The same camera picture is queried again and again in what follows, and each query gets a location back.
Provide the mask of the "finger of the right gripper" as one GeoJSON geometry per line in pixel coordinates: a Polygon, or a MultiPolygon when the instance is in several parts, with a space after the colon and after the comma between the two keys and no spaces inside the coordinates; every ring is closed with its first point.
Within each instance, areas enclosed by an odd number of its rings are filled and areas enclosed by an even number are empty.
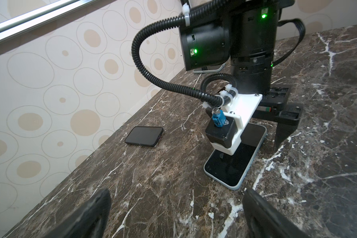
{"type": "Polygon", "coordinates": [[[274,121],[277,123],[274,148],[278,149],[280,145],[297,130],[299,114],[276,116],[274,117],[274,121]]]}

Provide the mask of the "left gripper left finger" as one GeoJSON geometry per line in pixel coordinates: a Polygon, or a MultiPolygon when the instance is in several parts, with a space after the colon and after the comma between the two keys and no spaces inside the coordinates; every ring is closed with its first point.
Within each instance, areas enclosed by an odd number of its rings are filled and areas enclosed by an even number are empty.
{"type": "Polygon", "coordinates": [[[102,188],[44,237],[102,238],[107,226],[111,205],[110,191],[107,188],[102,188]]]}

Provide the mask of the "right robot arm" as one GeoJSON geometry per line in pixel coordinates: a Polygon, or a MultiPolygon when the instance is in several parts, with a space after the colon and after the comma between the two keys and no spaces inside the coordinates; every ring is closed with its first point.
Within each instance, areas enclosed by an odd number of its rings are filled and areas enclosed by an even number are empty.
{"type": "Polygon", "coordinates": [[[294,1],[210,1],[178,16],[154,22],[133,39],[131,56],[138,71],[152,84],[199,99],[210,122],[206,135],[212,146],[233,155],[250,119],[277,123],[278,148],[298,128],[303,106],[288,103],[290,89],[273,86],[277,28],[287,24],[282,10],[294,1]],[[140,58],[142,43],[159,32],[178,28],[186,70],[230,62],[230,73],[206,76],[199,89],[173,84],[154,76],[140,58]]]}

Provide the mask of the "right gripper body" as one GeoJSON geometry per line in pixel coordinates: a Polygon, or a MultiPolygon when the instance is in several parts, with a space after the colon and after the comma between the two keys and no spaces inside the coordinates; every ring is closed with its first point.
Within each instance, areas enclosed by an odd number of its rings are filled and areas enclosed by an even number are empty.
{"type": "Polygon", "coordinates": [[[289,84],[271,86],[269,92],[263,95],[252,118],[279,124],[298,124],[303,104],[288,103],[291,89],[292,86],[289,84]]]}

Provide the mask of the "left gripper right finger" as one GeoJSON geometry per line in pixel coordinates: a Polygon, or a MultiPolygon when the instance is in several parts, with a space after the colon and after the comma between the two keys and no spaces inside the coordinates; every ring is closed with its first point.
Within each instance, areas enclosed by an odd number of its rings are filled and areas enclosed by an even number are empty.
{"type": "Polygon", "coordinates": [[[249,238],[308,238],[252,188],[245,191],[243,209],[249,238]]]}

